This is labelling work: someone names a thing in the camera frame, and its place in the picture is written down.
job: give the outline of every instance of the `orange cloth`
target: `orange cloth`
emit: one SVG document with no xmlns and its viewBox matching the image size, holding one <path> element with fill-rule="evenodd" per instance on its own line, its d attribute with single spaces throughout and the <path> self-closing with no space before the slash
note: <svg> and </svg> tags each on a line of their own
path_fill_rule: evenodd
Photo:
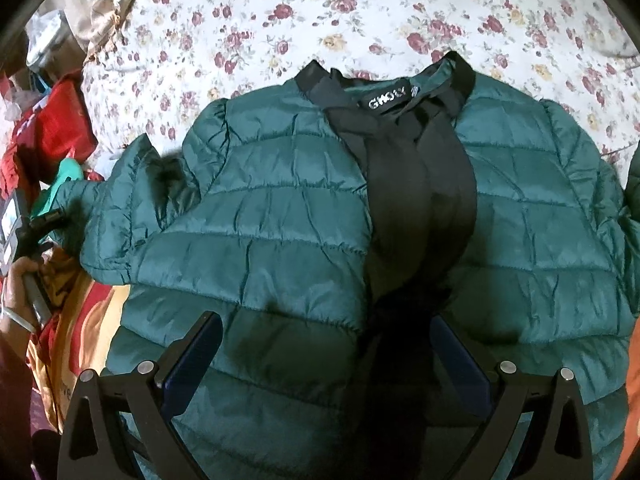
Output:
<svg viewBox="0 0 640 480">
<path fill-rule="evenodd" d="M 626 395 L 629 414 L 626 418 L 625 439 L 618 465 L 612 478 L 622 472 L 640 440 L 640 321 L 636 321 L 629 343 L 629 369 L 626 372 Z"/>
<path fill-rule="evenodd" d="M 129 296 L 129 285 L 96 283 L 76 260 L 67 256 L 52 258 L 47 267 L 52 269 L 45 283 L 47 291 L 54 303 L 63 302 L 54 342 L 49 348 L 50 365 L 46 365 L 43 352 L 38 351 L 33 341 L 27 357 L 47 419 L 62 431 L 78 376 L 86 368 L 101 372 L 106 364 L 111 339 L 120 326 L 122 306 Z"/>
</svg>

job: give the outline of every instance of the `silver screw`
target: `silver screw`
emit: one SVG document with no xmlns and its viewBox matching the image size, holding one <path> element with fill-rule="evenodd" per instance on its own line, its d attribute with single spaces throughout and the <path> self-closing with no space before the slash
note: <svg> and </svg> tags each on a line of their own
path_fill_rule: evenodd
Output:
<svg viewBox="0 0 640 480">
<path fill-rule="evenodd" d="M 80 377 L 79 377 L 79 379 L 83 383 L 86 383 L 86 382 L 90 381 L 93 378 L 94 378 L 94 371 L 93 370 L 85 370 L 84 372 L 82 372 L 80 374 Z"/>
<path fill-rule="evenodd" d="M 148 374 L 153 369 L 154 369 L 153 361 L 142 361 L 138 365 L 138 373 L 143 375 Z"/>
<path fill-rule="evenodd" d="M 511 361 L 502 361 L 500 363 L 500 370 L 506 374 L 514 374 L 516 373 L 517 368 Z"/>
<path fill-rule="evenodd" d="M 569 368 L 562 368 L 560 370 L 560 375 L 562 375 L 562 378 L 565 381 L 572 381 L 574 380 L 574 377 L 575 377 L 574 373 L 571 370 L 569 370 Z"/>
</svg>

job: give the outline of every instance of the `person's arm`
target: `person's arm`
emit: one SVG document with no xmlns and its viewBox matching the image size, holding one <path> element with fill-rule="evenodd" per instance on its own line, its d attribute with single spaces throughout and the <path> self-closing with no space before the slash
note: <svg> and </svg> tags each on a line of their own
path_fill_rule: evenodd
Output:
<svg viewBox="0 0 640 480">
<path fill-rule="evenodd" d="M 36 325 L 27 306 L 22 275 L 38 270 L 38 264 L 20 258 L 4 280 L 4 307 Z M 30 406 L 32 375 L 25 358 L 31 333 L 7 316 L 0 318 L 0 475 L 31 479 Z"/>
</svg>

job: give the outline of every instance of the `green plastic object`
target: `green plastic object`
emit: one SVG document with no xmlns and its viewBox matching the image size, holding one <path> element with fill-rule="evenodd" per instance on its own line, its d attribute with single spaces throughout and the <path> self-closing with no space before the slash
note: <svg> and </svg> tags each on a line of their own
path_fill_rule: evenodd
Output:
<svg viewBox="0 0 640 480">
<path fill-rule="evenodd" d="M 36 216 L 49 212 L 53 199 L 56 197 L 56 193 L 58 192 L 58 188 L 63 182 L 82 179 L 84 179 L 84 173 L 82 173 L 80 164 L 72 158 L 63 158 L 60 162 L 58 174 L 56 175 L 53 184 L 51 184 L 49 189 L 45 189 L 40 193 L 36 201 L 33 203 L 33 207 L 31 208 L 31 218 L 35 218 Z"/>
</svg>

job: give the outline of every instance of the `maroon sleeve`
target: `maroon sleeve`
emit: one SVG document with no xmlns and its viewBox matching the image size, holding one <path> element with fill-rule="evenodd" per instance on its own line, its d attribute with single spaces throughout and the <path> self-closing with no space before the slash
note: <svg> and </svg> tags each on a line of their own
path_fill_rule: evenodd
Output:
<svg viewBox="0 0 640 480">
<path fill-rule="evenodd" d="M 31 472 L 31 384 L 24 359 L 0 335 L 0 472 L 9 468 L 13 477 L 33 478 Z"/>
</svg>

